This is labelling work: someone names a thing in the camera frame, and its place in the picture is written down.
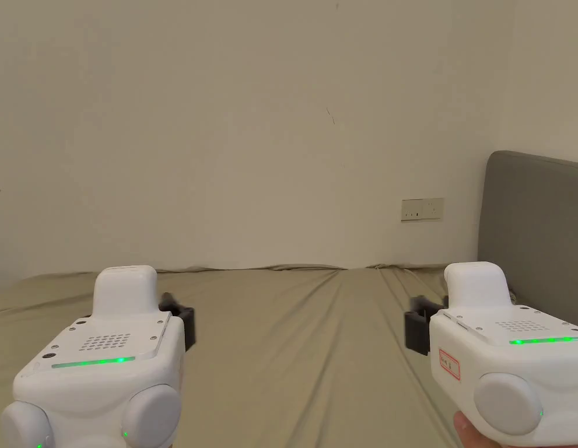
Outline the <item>person's right hand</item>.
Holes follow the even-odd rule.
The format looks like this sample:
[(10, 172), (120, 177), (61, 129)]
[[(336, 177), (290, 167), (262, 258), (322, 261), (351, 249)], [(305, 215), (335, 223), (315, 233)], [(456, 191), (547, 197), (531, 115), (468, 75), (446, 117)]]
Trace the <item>person's right hand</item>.
[(483, 435), (462, 412), (453, 418), (455, 430), (464, 448), (501, 448), (494, 440)]

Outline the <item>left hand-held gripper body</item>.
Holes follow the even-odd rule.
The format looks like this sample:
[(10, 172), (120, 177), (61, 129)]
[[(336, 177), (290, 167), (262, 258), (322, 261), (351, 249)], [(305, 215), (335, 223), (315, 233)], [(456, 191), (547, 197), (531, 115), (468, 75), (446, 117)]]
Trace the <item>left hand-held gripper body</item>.
[(111, 267), (92, 312), (62, 330), (14, 378), (1, 415), (8, 447), (172, 447), (195, 311), (160, 310), (156, 270)]

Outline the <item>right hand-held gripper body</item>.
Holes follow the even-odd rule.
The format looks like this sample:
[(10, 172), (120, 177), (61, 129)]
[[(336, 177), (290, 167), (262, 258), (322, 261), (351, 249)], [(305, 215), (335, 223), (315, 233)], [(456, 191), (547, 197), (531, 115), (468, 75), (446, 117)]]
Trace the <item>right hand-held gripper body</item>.
[(490, 262), (444, 270), (447, 307), (404, 315), (405, 347), (428, 356), (434, 380), (496, 442), (578, 442), (578, 326), (512, 302)]

